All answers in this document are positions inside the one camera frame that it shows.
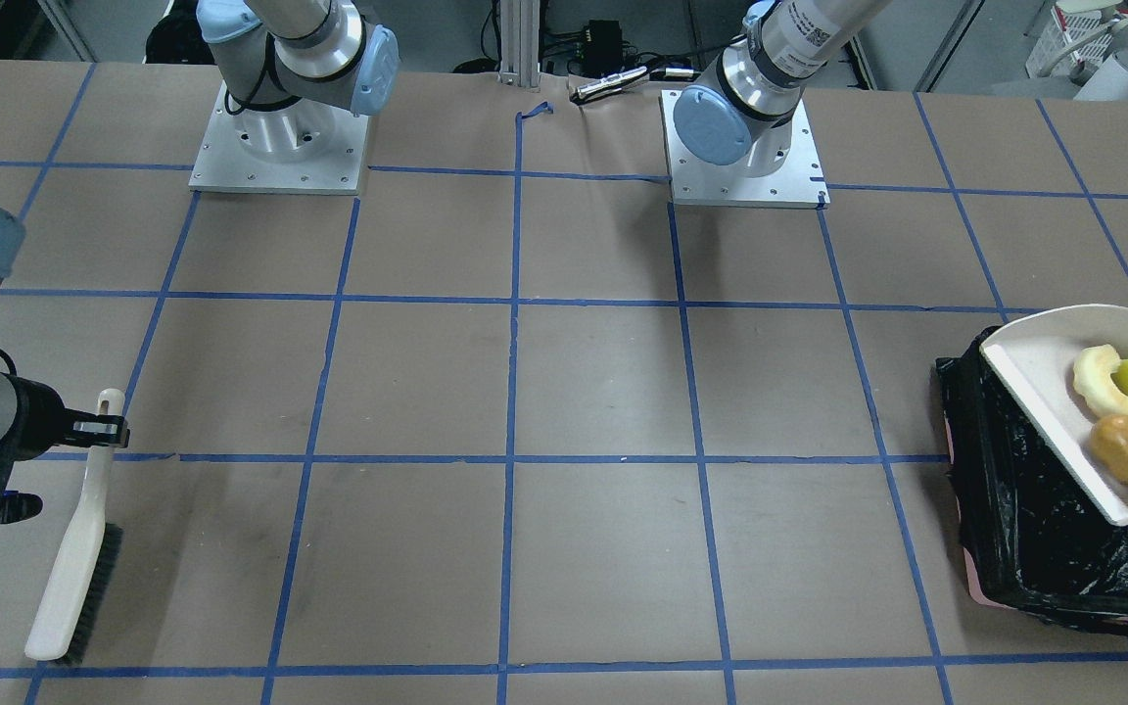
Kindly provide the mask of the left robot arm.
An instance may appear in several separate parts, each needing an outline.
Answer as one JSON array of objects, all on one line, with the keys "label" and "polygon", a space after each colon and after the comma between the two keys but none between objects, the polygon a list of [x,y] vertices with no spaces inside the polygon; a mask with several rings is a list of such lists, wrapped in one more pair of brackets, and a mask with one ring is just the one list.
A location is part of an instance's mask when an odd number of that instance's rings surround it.
[{"label": "left robot arm", "polygon": [[807,80],[885,9],[885,1],[760,1],[743,34],[678,95],[673,129],[698,160],[775,171],[793,142]]}]

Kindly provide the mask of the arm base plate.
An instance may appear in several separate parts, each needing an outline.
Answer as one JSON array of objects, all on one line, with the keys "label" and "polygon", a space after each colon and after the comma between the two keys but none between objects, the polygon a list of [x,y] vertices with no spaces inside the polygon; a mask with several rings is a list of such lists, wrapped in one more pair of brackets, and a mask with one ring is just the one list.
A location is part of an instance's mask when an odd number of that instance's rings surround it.
[{"label": "arm base plate", "polygon": [[312,100],[267,113],[239,109],[224,94],[222,83],[191,169],[192,191],[227,195],[361,193],[372,117]]},{"label": "arm base plate", "polygon": [[680,90],[663,90],[661,108],[672,201],[678,206],[822,210],[831,204],[805,103],[788,125],[758,138],[735,164],[707,164],[677,133]]}]

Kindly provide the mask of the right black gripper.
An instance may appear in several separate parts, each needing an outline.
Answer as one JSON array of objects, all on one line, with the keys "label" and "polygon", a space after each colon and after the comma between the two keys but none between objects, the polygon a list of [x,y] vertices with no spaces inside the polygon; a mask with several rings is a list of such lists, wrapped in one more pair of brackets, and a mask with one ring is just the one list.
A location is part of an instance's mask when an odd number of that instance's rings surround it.
[{"label": "right black gripper", "polygon": [[17,409],[9,433],[14,459],[32,459],[51,447],[127,447],[130,429],[124,416],[72,416],[54,389],[39,381],[8,374]]}]

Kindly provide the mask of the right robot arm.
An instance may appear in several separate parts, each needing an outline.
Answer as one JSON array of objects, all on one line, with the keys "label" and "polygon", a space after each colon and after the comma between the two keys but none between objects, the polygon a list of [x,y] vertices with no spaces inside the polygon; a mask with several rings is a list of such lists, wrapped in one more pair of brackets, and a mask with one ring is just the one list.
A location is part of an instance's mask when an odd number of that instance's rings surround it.
[{"label": "right robot arm", "polygon": [[[398,38],[353,1],[200,1],[202,39],[222,72],[191,187],[354,195],[370,120],[400,70]],[[0,209],[0,287],[25,229]],[[118,412],[68,409],[58,393],[0,371],[0,476],[50,447],[122,447]]]}]

